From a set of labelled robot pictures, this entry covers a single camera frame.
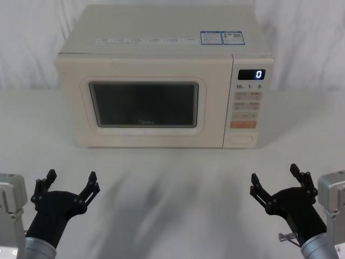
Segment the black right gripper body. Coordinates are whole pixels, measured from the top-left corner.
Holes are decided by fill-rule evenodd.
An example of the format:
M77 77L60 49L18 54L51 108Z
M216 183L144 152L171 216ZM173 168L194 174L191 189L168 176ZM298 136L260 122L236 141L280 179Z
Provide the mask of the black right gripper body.
M326 224L315 210L316 188L292 187L283 189L268 200L268 213L282 217L298 240L323 234Z

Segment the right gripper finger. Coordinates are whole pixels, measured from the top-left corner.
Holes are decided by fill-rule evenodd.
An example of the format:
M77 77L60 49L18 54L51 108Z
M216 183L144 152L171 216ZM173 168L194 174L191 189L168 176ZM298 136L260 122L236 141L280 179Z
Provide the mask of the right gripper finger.
M277 195L270 195L262 187L256 173L251 175L250 195L263 206L268 215L277 215Z
M316 202L316 196L318 195L318 190L315 188L311 173L310 172L301 172L299 167L292 163L290 166L291 174L297 179L300 184L303 192L307 195L308 200L313 205Z

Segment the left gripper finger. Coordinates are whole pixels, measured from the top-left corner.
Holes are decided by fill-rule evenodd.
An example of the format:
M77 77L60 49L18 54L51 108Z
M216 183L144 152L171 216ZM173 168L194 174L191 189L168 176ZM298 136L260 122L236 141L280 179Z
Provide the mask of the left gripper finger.
M48 192L48 189L54 183L56 177L56 171L54 169L50 169L46 178L36 180L34 193L31 196L31 202L34 204L35 208L38 208L43 196Z
M96 172L91 172L88 177L88 182L85 188L74 200L73 208L76 214L84 214L87 211L88 205L93 201L93 199L100 192L100 187Z

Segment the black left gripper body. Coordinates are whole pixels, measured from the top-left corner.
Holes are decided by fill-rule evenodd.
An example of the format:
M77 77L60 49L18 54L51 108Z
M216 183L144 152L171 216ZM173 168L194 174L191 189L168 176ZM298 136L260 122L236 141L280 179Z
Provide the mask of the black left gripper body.
M87 197L65 191L35 193L31 198L37 211L26 237L37 238L56 248L68 221L87 210Z

